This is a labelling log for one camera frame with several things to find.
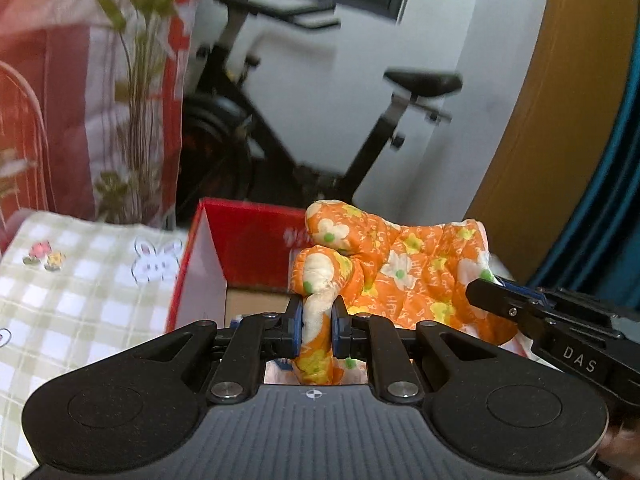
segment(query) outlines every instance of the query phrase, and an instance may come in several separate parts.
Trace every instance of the brown door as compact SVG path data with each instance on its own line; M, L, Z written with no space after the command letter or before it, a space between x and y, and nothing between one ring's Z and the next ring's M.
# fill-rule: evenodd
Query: brown door
M638 0L547 0L520 97L467 212L517 280L543 261L606 145Z

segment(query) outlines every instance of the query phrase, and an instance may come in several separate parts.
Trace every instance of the orange floral fabric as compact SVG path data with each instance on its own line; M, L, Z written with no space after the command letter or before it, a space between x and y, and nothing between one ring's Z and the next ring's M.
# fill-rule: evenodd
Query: orange floral fabric
M313 203L306 226L316 246L294 264L291 288L305 298L302 352L294 362L305 384L335 384L330 317L338 295L350 314L370 312L401 328L433 319L492 344L516 325L466 300L466 285L494 280L484 227L475 220L408 227L337 200Z

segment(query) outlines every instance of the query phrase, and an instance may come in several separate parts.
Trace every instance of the bike handlebar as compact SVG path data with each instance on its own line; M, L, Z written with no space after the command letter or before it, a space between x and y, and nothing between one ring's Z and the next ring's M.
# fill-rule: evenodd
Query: bike handlebar
M291 7L289 9L279 9L268 4L260 4L251 0L216 0L225 4L229 9L237 9L254 16L262 15L274 18L281 22L288 23L305 30L326 30L328 28L340 27L340 20L334 18L332 20L323 20L321 22L300 22L297 20L300 16L308 16L319 12L333 12L335 10L335 2L330 0L316 2L313 4L305 4L303 6Z

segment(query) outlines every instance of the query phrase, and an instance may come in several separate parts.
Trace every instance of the white wall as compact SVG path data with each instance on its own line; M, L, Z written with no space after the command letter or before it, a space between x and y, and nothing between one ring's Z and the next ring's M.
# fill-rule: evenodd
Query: white wall
M285 5L299 0L276 1ZM399 24L338 6L335 15L342 28L324 33L251 19L230 66L236 68L253 44L262 64L246 90L293 157L345 171L390 101L392 86L383 80L385 69L453 70L475 2L408 0ZM219 31L221 20L212 2L203 0L194 47L213 30ZM400 130L406 135L402 149L385 150L356 194L359 206L389 219L398 218L433 126L418 112L409 111Z
M545 3L476 1L458 61L464 88L445 101L454 120L435 129L399 221L424 225L465 215L518 99Z

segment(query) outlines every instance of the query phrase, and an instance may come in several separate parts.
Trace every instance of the black saddle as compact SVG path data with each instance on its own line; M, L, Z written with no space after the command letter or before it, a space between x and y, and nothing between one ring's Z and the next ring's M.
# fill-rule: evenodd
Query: black saddle
M412 97L439 97L462 88L462 78L455 73L394 69L387 70L385 78L411 92Z

